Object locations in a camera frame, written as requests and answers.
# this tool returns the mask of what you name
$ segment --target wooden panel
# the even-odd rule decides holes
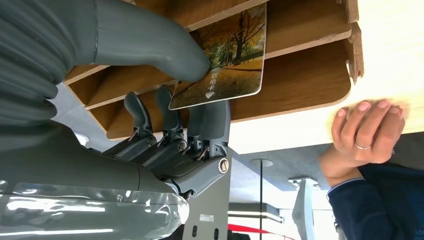
[[[329,106],[340,101],[351,89],[347,59],[343,41],[337,41],[265,60],[261,91],[230,101],[232,122]],[[162,117],[155,107],[154,93],[139,97],[149,110],[153,130],[162,131]],[[106,135],[109,139],[121,139],[132,132],[131,116],[122,107]]]
[[[94,109],[106,104],[123,100],[128,92],[137,95],[155,90],[163,84],[175,83],[173,79],[154,66],[116,66],[110,67],[107,75],[93,93],[93,97],[85,107]]]
[[[159,15],[165,14],[169,1],[170,0],[134,0],[137,7],[148,9]]]
[[[266,1],[267,0],[172,0],[169,2],[165,15],[183,26],[187,31],[193,31]]]
[[[123,105],[124,101],[121,100],[92,110],[88,110],[88,112],[93,116],[93,118],[106,133],[106,131],[109,129],[109,125],[115,119],[118,111],[122,108]]]
[[[265,59],[346,39],[351,33],[343,6],[334,0],[271,0]]]
[[[81,80],[83,78],[86,78],[92,74],[95,74],[108,66],[106,65],[82,65],[82,66],[74,66],[72,70],[68,73],[68,75],[65,77],[64,83],[66,85],[75,83],[78,80]]]
[[[358,0],[341,0],[341,3],[344,5],[346,10],[345,19],[347,19],[347,23],[351,24],[359,21]]]
[[[362,33],[357,22],[351,24],[352,35],[343,40],[349,56],[349,71],[353,82],[364,76],[364,56],[362,53]]]
[[[71,83],[68,88],[76,95],[83,106],[87,105],[104,79],[105,71],[89,75],[83,81]]]

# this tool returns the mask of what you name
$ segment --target autumn tree picture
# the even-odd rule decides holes
[[[180,82],[171,108],[257,93],[261,87],[265,32],[265,4],[192,31],[191,36],[209,58],[210,72],[198,82]],[[216,87],[208,89],[210,77],[216,73]]]

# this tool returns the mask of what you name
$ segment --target wrist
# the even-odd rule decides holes
[[[319,164],[326,178],[341,178],[367,163],[354,160],[331,145],[319,158]]]

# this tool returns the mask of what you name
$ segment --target tree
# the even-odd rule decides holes
[[[190,32],[190,35],[202,50],[206,50],[210,43],[216,42],[217,38],[219,39],[220,34],[222,34],[220,25],[219,22],[215,22]]]
[[[232,33],[235,43],[234,65],[239,65],[242,59],[243,45],[253,38],[265,26],[265,11],[263,7],[253,8],[239,13],[236,22],[237,29]]]
[[[214,69],[216,66],[214,64],[215,58],[218,56],[218,53],[220,52],[220,46],[215,43],[211,47],[208,47],[208,49],[205,51],[206,56],[209,58],[210,61],[210,69]]]
[[[229,35],[221,45],[221,53],[219,55],[219,64],[221,67],[228,66],[233,60],[234,38]]]

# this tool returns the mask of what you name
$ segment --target gray metal bracket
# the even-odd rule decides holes
[[[131,137],[103,152],[103,155],[131,161],[156,144],[156,138],[153,136],[149,112],[139,97],[135,93],[129,92],[123,103],[132,116],[134,133]]]
[[[191,152],[207,151],[209,158],[227,156],[231,122],[230,102],[218,101],[189,110],[187,139]]]
[[[314,240],[314,213],[312,193],[318,182],[310,177],[297,177],[288,180],[298,186],[296,202],[291,217],[297,226],[301,240]]]
[[[197,197],[218,181],[230,169],[230,163],[226,157],[214,157],[202,162],[199,166],[187,174],[172,178],[181,193],[190,193],[190,197]]]
[[[166,86],[161,86],[156,90],[156,104],[163,118],[163,139],[159,142],[159,145],[184,140],[183,121],[180,113],[169,109],[171,98],[172,93]],[[187,143],[180,146],[180,151],[186,149],[186,147]]]

